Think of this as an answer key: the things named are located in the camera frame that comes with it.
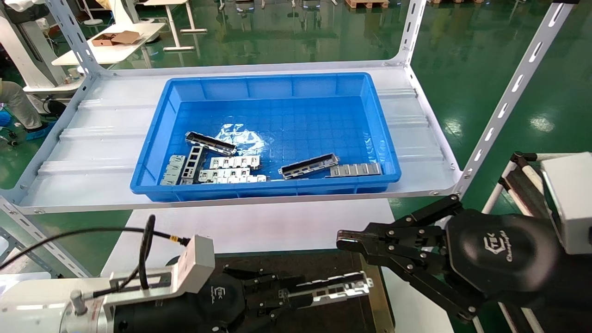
black mat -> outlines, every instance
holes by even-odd
[[[284,271],[293,275],[305,275],[307,281],[361,270],[358,255],[342,251],[217,257],[214,274],[220,273],[226,264],[239,269],[263,268],[267,272]],[[271,332],[374,333],[376,329],[368,298],[357,297],[344,302],[286,312],[278,319]]]

white frame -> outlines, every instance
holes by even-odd
[[[506,91],[501,97],[501,100],[494,110],[494,113],[487,124],[477,146],[475,147],[469,162],[464,171],[456,163],[455,157],[450,149],[444,134],[437,123],[433,110],[429,105],[426,95],[423,92],[419,81],[417,80],[412,68],[410,67],[411,58],[414,47],[416,45],[417,35],[421,24],[423,12],[426,6],[425,0],[411,0],[407,12],[407,18],[404,26],[404,33],[401,38],[401,45],[397,55],[386,61],[360,61],[360,62],[343,62],[343,63],[301,63],[290,64],[289,71],[298,72],[301,70],[314,71],[330,71],[331,69],[347,70],[348,68],[391,68],[400,67],[408,75],[408,81],[414,88],[417,94],[417,100],[422,109],[427,115],[428,123],[433,127],[434,135],[439,142],[446,143],[442,146],[442,154],[448,162],[451,163],[450,169],[453,172],[456,184],[453,186],[430,192],[416,192],[416,193],[379,193],[379,194],[352,194],[352,195],[332,195],[332,196],[302,196],[302,197],[276,197],[276,198],[241,198],[230,200],[208,200],[208,201],[193,201],[184,203],[147,203],[147,204],[121,204],[121,205],[106,205],[101,207],[96,206],[70,206],[70,207],[22,207],[19,206],[23,198],[27,195],[27,191],[37,176],[37,171],[40,165],[47,160],[52,153],[54,147],[59,141],[61,131],[67,127],[72,120],[75,113],[75,108],[83,102],[92,86],[99,77],[110,76],[153,76],[162,75],[212,75],[212,73],[223,73],[223,75],[230,75],[239,72],[270,72],[282,71],[282,65],[255,65],[249,66],[227,66],[225,68],[176,68],[176,69],[136,69],[123,71],[110,71],[100,67],[94,60],[93,54],[88,47],[86,40],[78,26],[74,16],[67,4],[62,4],[56,0],[49,0],[47,3],[53,16],[56,18],[60,29],[66,36],[68,43],[72,50],[77,54],[80,64],[87,73],[86,79],[81,85],[81,88],[76,92],[72,101],[70,102],[66,112],[59,119],[54,126],[54,129],[46,138],[39,151],[35,154],[32,161],[25,169],[23,175],[19,179],[17,186],[11,190],[0,190],[0,209],[24,228],[36,240],[46,238],[43,230],[37,227],[37,223],[26,214],[43,214],[53,212],[84,212],[88,210],[119,210],[119,209],[148,209],[157,207],[187,207],[187,206],[212,206],[212,205],[226,205],[226,204],[253,204],[253,203],[279,203],[279,202],[293,202],[293,201],[324,201],[324,200],[349,200],[359,198],[379,198],[379,197],[395,197],[395,196],[438,196],[456,193],[461,196],[465,189],[471,183],[475,173],[481,166],[485,156],[491,149],[499,130],[508,119],[514,105],[522,94],[525,86],[529,82],[532,74],[537,68],[540,60],[544,57],[549,45],[555,38],[557,32],[563,25],[565,19],[569,15],[572,4],[553,3],[551,4],[547,14],[536,32],[531,44],[529,45],[523,59],[520,61],[512,80],[510,81]],[[84,267],[82,267],[74,258],[64,251],[58,244],[52,242],[46,245],[46,249],[56,257],[65,268],[70,270],[77,277],[88,277],[90,274]]]

wooden pallet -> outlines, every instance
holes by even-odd
[[[461,2],[465,2],[465,0],[453,0],[455,4],[460,4]],[[442,0],[430,0],[431,3],[437,5],[442,3]],[[473,2],[475,2],[476,4],[480,4],[483,2],[483,0],[473,0]]]
[[[345,0],[348,5],[355,9],[358,4],[364,4],[366,8],[372,8],[373,4],[380,4],[380,7],[387,8],[388,7],[388,0]]]

green epoxy floor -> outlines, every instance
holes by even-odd
[[[323,1],[316,12],[300,5],[292,10],[289,2],[267,2],[265,10],[256,6],[253,14],[239,15],[234,2],[224,14],[217,4],[192,0],[197,27],[208,28],[203,35],[180,35],[181,45],[198,46],[199,51],[164,53],[173,46],[166,27],[162,41],[148,47],[151,66],[241,65],[257,63],[323,62],[337,60],[388,59],[398,49],[407,2],[391,8],[351,10],[341,0],[334,7]],[[425,10],[412,67],[434,109],[458,162],[464,165],[510,80],[523,52],[534,35],[550,0],[496,0],[480,6],[428,5]],[[165,17],[163,8],[142,8],[142,17]],[[173,11],[178,28],[188,27],[185,8]],[[87,37],[93,28],[85,28]],[[61,41],[59,52],[69,49]],[[463,202],[482,208],[511,153],[579,152],[592,150],[592,3],[582,1],[573,10],[525,90],[514,113],[501,131]],[[145,68],[138,51],[114,68]],[[18,78],[4,79],[19,82]],[[12,187],[41,142],[27,142],[16,148],[2,147],[0,185]],[[395,216],[404,215],[434,198],[392,199]],[[502,197],[494,213],[514,212],[511,200]],[[94,212],[35,216],[49,233],[82,226],[123,226],[131,212]],[[32,239],[3,215],[3,227],[23,242]],[[99,274],[118,235],[95,234],[66,239],[63,246],[92,274]],[[43,258],[59,266],[47,254]],[[38,270],[23,263],[15,270]],[[480,316],[481,322],[497,332],[509,332],[495,306]],[[470,326],[455,329],[471,331]]]

logo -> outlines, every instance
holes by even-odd
[[[507,251],[506,261],[512,262],[512,245],[505,231],[500,230],[500,237],[497,237],[493,232],[488,232],[487,236],[483,237],[483,243],[485,244],[485,249],[493,254],[500,254]]]
[[[223,287],[211,287],[212,304],[215,303],[216,299],[222,299],[226,295],[226,288]]]

